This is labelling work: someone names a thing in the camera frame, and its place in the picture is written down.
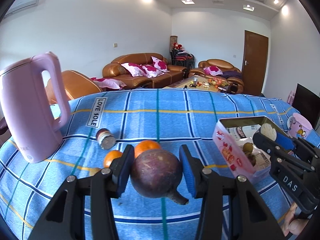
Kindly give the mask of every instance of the silver screw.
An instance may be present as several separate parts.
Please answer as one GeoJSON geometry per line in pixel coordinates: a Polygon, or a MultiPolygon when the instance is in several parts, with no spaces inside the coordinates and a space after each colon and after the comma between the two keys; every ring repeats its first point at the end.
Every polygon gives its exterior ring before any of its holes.
{"type": "Polygon", "coordinates": [[[239,176],[238,176],[238,180],[239,180],[240,182],[246,182],[246,181],[247,181],[247,177],[244,176],[244,175],[239,175],[239,176]]]}
{"type": "Polygon", "coordinates": [[[111,170],[110,170],[109,168],[103,168],[103,169],[101,170],[101,173],[102,173],[103,175],[109,174],[110,172],[111,172],[111,170]]]}
{"type": "Polygon", "coordinates": [[[208,174],[210,174],[212,172],[212,170],[209,169],[209,168],[203,168],[202,172],[203,172],[203,174],[208,175],[208,174]]]}
{"type": "Polygon", "coordinates": [[[73,182],[75,181],[75,179],[76,179],[76,176],[70,175],[67,177],[67,182],[73,182]]]}

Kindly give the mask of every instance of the fingernail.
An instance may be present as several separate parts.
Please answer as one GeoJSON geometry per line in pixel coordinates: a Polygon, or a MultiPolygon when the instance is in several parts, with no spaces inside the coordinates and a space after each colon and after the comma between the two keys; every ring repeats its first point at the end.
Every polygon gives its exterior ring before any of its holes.
{"type": "Polygon", "coordinates": [[[289,230],[291,232],[294,232],[297,229],[299,223],[300,223],[299,219],[292,221],[291,224],[289,225],[289,230]]]}

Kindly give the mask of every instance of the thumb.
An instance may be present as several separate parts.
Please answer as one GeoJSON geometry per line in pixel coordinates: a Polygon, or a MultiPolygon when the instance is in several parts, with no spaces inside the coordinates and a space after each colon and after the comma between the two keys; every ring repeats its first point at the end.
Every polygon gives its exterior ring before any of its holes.
{"type": "Polygon", "coordinates": [[[305,228],[305,226],[307,225],[308,222],[309,222],[309,220],[296,219],[291,222],[291,224],[289,226],[289,230],[292,234],[297,236],[302,232],[302,230],[305,228]]]}

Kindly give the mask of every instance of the pink box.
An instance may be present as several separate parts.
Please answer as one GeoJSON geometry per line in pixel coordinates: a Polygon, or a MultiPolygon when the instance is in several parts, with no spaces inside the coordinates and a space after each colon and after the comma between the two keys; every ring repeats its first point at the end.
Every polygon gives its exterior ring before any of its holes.
{"type": "Polygon", "coordinates": [[[257,157],[260,158],[260,163],[258,167],[254,167],[249,159],[246,157],[242,151],[242,147],[239,144],[244,144],[244,142],[250,141],[250,139],[241,139],[236,141],[233,136],[228,132],[228,128],[234,127],[243,127],[243,126],[252,126],[262,125],[264,123],[269,123],[276,131],[287,136],[275,123],[273,123],[266,116],[254,116],[254,117],[245,117],[245,118],[228,118],[220,119],[214,129],[212,139],[217,145],[221,155],[227,162],[228,167],[230,168],[232,174],[237,177],[238,175],[246,176],[252,184],[259,182],[269,175],[271,168],[270,156],[263,152],[260,149],[256,149],[257,157]]]}

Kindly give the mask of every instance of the leather couch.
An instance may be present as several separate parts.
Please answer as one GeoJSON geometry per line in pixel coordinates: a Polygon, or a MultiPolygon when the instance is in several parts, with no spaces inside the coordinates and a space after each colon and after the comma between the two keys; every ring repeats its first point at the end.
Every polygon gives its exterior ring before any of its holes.
{"type": "MultiPolygon", "coordinates": [[[[199,64],[198,64],[198,68],[191,69],[189,71],[189,77],[192,77],[194,75],[199,75],[199,76],[202,76],[202,77],[205,77],[205,78],[212,78],[213,77],[212,75],[207,75],[203,70],[205,67],[209,67],[209,66],[212,66],[212,65],[217,66],[218,68],[220,68],[222,72],[225,72],[225,71],[237,71],[237,72],[241,73],[241,71],[238,68],[236,68],[231,63],[229,63],[229,62],[227,62],[225,60],[222,60],[222,59],[208,59],[208,60],[200,61],[199,64]]],[[[243,83],[243,81],[241,79],[236,78],[236,77],[229,77],[227,79],[227,82],[229,84],[232,84],[235,87],[235,89],[236,89],[235,94],[241,94],[243,92],[244,83],[243,83]]]]}
{"type": "MultiPolygon", "coordinates": [[[[68,100],[73,100],[86,95],[102,92],[91,79],[75,70],[66,70],[61,72],[62,81],[68,100]]],[[[49,79],[45,87],[47,98],[50,105],[56,104],[57,99],[54,95],[52,81],[49,79]]]]}
{"type": "Polygon", "coordinates": [[[102,76],[121,80],[127,85],[124,89],[135,89],[137,87],[163,88],[182,80],[184,75],[187,73],[186,67],[167,65],[169,72],[165,72],[161,76],[154,78],[142,76],[133,77],[129,71],[121,66],[123,63],[135,63],[139,65],[151,64],[153,63],[151,56],[163,60],[168,64],[168,60],[157,53],[128,54],[117,57],[111,63],[106,65],[102,70],[102,76]]]}

